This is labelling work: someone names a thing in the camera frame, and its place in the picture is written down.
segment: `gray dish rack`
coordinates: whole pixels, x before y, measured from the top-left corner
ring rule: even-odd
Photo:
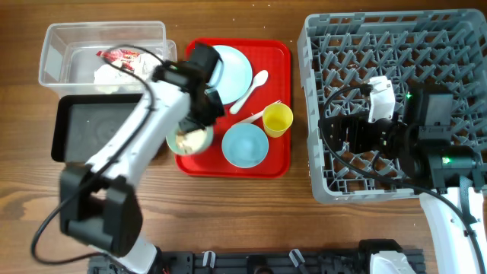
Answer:
[[[318,202],[377,202],[415,197],[363,178],[340,165],[324,148],[318,129],[326,116],[369,109],[354,90],[323,110],[325,100],[342,87],[386,75],[396,94],[396,111],[412,82],[439,83],[454,93],[452,142],[487,149],[487,23],[474,9],[438,11],[312,14],[298,39],[299,70],[308,117],[307,148],[314,198]],[[354,155],[345,143],[339,152],[371,172],[376,151]],[[401,180],[398,161],[380,158],[379,174]]]

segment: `light blue plate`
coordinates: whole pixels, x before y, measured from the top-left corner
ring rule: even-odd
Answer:
[[[266,158],[269,140],[258,126],[239,123],[225,133],[221,150],[230,164],[241,168],[255,167]]]

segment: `yellow cup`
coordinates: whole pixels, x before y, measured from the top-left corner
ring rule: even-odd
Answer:
[[[292,124],[292,110],[281,103],[273,103],[264,109],[264,131],[269,137],[281,137]]]

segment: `table surface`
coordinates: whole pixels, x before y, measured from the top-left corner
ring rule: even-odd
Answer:
[[[162,250],[318,250],[390,238],[404,247],[422,248],[428,273],[438,272],[431,233],[417,199],[346,205],[314,200],[296,42],[304,19],[313,13],[435,8],[487,12],[485,0],[22,2],[0,4],[0,273],[86,272],[87,262],[45,267],[29,254],[33,233],[58,203],[58,178],[64,167],[50,157],[58,97],[38,84],[40,50],[50,24],[82,21],[163,21],[180,59],[197,37],[274,39],[291,50],[295,120],[289,172],[277,180],[188,177],[163,148],[138,189],[143,231]],[[39,250],[55,259],[88,248],[62,236],[56,221],[47,228]]]

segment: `transparent container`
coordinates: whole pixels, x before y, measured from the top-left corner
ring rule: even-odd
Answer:
[[[113,89],[117,93],[142,92],[138,83],[94,84],[94,72],[105,64],[98,51],[120,44],[141,46],[171,61],[177,58],[176,44],[166,40],[166,28],[160,21],[52,24],[40,56],[39,83],[59,97],[105,94]]]

